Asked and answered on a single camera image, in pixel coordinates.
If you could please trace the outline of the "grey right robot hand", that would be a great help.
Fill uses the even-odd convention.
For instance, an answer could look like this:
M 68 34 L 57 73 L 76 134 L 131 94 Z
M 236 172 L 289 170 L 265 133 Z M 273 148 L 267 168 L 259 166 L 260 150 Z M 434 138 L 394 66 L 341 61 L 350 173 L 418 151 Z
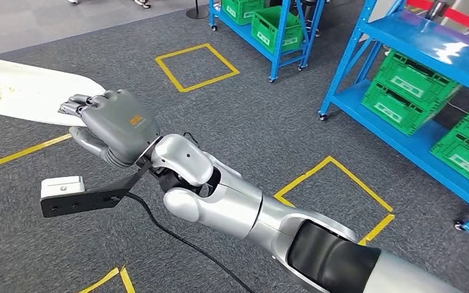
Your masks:
M 74 95 L 60 105 L 59 112 L 80 118 L 85 126 L 70 127 L 72 138 L 114 167 L 134 165 L 161 136 L 155 117 L 127 90 Z

